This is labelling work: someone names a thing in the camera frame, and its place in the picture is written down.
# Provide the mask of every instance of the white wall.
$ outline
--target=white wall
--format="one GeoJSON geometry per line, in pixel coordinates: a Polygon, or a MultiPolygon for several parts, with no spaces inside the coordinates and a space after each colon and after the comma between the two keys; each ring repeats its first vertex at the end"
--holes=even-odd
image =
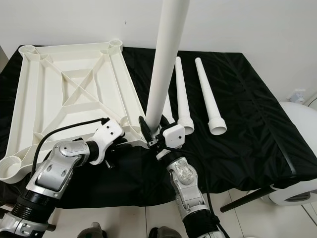
{"type": "MultiPolygon", "coordinates": [[[[0,45],[76,44],[119,38],[154,48],[161,0],[2,0],[0,45]]],[[[317,91],[315,0],[192,0],[181,50],[242,52],[281,101],[317,91]]]]}
{"type": "Polygon", "coordinates": [[[5,55],[5,53],[3,52],[1,46],[0,46],[0,73],[2,72],[2,70],[4,69],[6,63],[8,63],[8,58],[5,55]]]}

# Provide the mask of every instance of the floor tile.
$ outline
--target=floor tile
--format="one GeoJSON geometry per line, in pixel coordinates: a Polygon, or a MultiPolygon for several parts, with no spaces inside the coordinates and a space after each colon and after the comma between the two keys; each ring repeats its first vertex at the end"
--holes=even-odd
{"type": "MultiPolygon", "coordinates": [[[[247,192],[232,189],[229,193],[234,201],[247,192]]],[[[281,207],[257,199],[235,210],[244,237],[316,238],[317,226],[302,206],[281,207]]]]}
{"type": "Polygon", "coordinates": [[[7,206],[7,205],[3,205],[3,206],[0,207],[0,208],[2,208],[2,209],[4,209],[4,210],[7,210],[7,211],[12,211],[12,207],[9,207],[9,206],[7,206]]]}
{"type": "Polygon", "coordinates": [[[45,232],[44,238],[76,238],[92,222],[98,222],[109,238],[146,238],[144,207],[56,209],[50,222],[57,228],[45,232]]]}
{"type": "MultiPolygon", "coordinates": [[[[219,210],[222,205],[229,203],[230,201],[228,192],[211,194],[213,209],[216,215],[218,215],[221,225],[230,235],[230,238],[242,238],[243,235],[235,211],[221,213],[219,210]]],[[[183,238],[188,237],[175,201],[158,206],[146,207],[146,216],[148,233],[153,227],[167,226],[177,230],[183,238]]]]}
{"type": "Polygon", "coordinates": [[[309,217],[315,222],[315,225],[317,226],[317,213],[315,209],[313,208],[313,205],[311,203],[302,205],[306,213],[309,215],[309,217]]]}
{"type": "Polygon", "coordinates": [[[311,205],[313,209],[315,210],[315,212],[317,213],[317,202],[312,202],[311,205]]]}

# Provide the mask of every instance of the black cloth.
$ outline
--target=black cloth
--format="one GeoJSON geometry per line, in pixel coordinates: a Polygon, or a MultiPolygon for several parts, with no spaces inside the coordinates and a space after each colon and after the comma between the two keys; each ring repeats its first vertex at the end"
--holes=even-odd
{"type": "MultiPolygon", "coordinates": [[[[155,51],[124,48],[123,56],[135,89],[146,110],[155,51]]],[[[210,191],[231,188],[253,190],[270,184],[283,187],[317,178],[317,159],[275,97],[239,53],[185,52],[182,59],[187,96],[195,125],[183,149],[197,153],[208,163],[210,191]],[[195,66],[202,59],[227,132],[211,135],[208,115],[195,66]]],[[[18,51],[0,75],[0,158],[5,155],[22,58],[18,51]]],[[[177,95],[175,73],[169,96],[175,120],[177,95]]],[[[163,164],[142,147],[121,149],[109,155],[116,168],[86,164],[75,169],[61,202],[62,208],[150,206],[174,199],[174,190],[163,164]]],[[[203,168],[186,156],[200,175],[203,168]]],[[[0,182],[0,201],[14,203],[28,176],[17,184],[0,182]]]]}

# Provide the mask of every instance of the white cylindrical leg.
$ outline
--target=white cylindrical leg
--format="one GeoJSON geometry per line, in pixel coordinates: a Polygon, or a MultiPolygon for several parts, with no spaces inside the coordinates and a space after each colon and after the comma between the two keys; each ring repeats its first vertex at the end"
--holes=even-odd
{"type": "Polygon", "coordinates": [[[176,57],[175,62],[176,87],[177,87],[177,104],[178,104],[178,124],[185,127],[185,135],[194,132],[194,123],[190,118],[189,106],[187,101],[186,87],[180,57],[176,57]]]}
{"type": "Polygon", "coordinates": [[[195,63],[209,117],[209,130],[213,135],[224,134],[227,131],[227,126],[224,122],[224,119],[221,118],[217,103],[214,99],[211,87],[207,79],[207,75],[204,70],[202,60],[200,58],[196,58],[195,63]]]}
{"type": "Polygon", "coordinates": [[[145,121],[159,127],[190,0],[164,0],[145,121]]]}
{"type": "Polygon", "coordinates": [[[165,104],[164,104],[164,109],[163,109],[163,115],[166,117],[169,123],[175,122],[172,114],[172,109],[170,107],[170,101],[169,101],[169,95],[167,94],[165,104]]]}

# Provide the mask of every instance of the black cable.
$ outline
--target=black cable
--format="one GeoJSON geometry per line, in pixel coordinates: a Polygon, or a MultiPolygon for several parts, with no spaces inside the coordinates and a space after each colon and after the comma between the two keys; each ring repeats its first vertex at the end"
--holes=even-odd
{"type": "Polygon", "coordinates": [[[52,152],[52,150],[50,150],[50,151],[47,153],[47,155],[45,156],[45,158],[44,158],[44,160],[43,160],[43,161],[45,161],[45,160],[47,160],[47,159],[49,158],[49,156],[50,156],[51,152],[52,152]]]}
{"type": "Polygon", "coordinates": [[[198,156],[198,155],[195,154],[194,152],[191,152],[191,151],[188,151],[188,150],[175,149],[175,148],[171,148],[171,147],[167,147],[167,146],[165,146],[164,149],[165,149],[165,150],[170,150],[170,151],[175,151],[175,152],[182,152],[182,153],[184,153],[184,154],[189,154],[189,155],[192,155],[192,156],[194,156],[195,158],[198,159],[198,161],[200,162],[200,164],[201,164],[202,167],[203,167],[204,174],[205,174],[206,195],[207,195],[207,201],[208,201],[208,206],[209,206],[210,212],[211,212],[211,214],[218,220],[217,226],[218,226],[219,229],[223,232],[224,236],[225,236],[226,238],[230,238],[230,236],[228,235],[228,233],[225,231],[225,229],[224,229],[224,228],[222,227],[222,225],[220,224],[219,218],[215,215],[215,213],[214,213],[214,211],[213,211],[213,208],[212,208],[211,198],[210,198],[210,191],[209,191],[209,179],[208,179],[207,171],[206,171],[206,167],[205,167],[206,162],[203,161],[200,156],[198,156]]]}
{"type": "Polygon", "coordinates": [[[39,153],[40,153],[41,146],[44,144],[44,142],[47,140],[47,138],[49,138],[51,135],[53,135],[53,134],[55,134],[57,132],[60,132],[62,130],[67,130],[67,129],[70,129],[70,128],[73,128],[73,127],[77,127],[77,126],[81,126],[81,125],[87,125],[87,124],[91,124],[91,123],[95,123],[95,122],[99,122],[99,121],[101,121],[101,123],[104,124],[104,123],[106,123],[108,121],[108,119],[99,118],[99,119],[96,119],[96,120],[89,120],[89,121],[76,123],[76,124],[73,124],[73,125],[64,126],[64,127],[58,128],[56,130],[53,130],[53,131],[49,132],[47,135],[45,135],[43,137],[43,139],[40,141],[38,147],[36,148],[36,151],[35,151],[35,154],[34,154],[34,160],[33,160],[33,164],[32,164],[32,171],[31,171],[30,179],[35,173],[36,163],[38,161],[38,156],[39,156],[39,153]]]}
{"type": "Polygon", "coordinates": [[[317,98],[315,98],[314,100],[312,100],[309,104],[308,107],[316,100],[317,98]]]}

